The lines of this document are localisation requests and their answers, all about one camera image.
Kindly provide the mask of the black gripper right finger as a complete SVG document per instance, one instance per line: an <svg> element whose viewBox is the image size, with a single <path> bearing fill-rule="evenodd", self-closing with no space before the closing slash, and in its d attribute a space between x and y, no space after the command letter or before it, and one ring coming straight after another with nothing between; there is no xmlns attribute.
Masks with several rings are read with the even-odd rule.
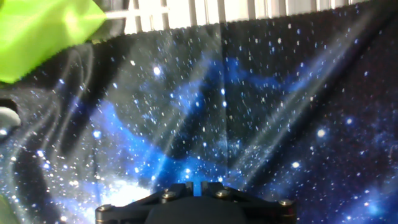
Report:
<svg viewBox="0 0 398 224"><path fill-rule="evenodd" d="M242 215L246 223L296 224L294 200L283 198L271 202L226 187L221 182L202 182L201 194L220 202L228 215Z"/></svg>

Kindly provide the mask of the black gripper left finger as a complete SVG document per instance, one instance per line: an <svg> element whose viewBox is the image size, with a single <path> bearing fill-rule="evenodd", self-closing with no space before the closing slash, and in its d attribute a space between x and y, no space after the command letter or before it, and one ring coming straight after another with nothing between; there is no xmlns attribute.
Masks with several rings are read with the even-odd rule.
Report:
<svg viewBox="0 0 398 224"><path fill-rule="evenodd" d="M96 224L144 223L150 211L157 205L173 202L177 199L193 196L193 182L172 184L165 190L158 191L148 197L117 207L104 204L95 210Z"/></svg>

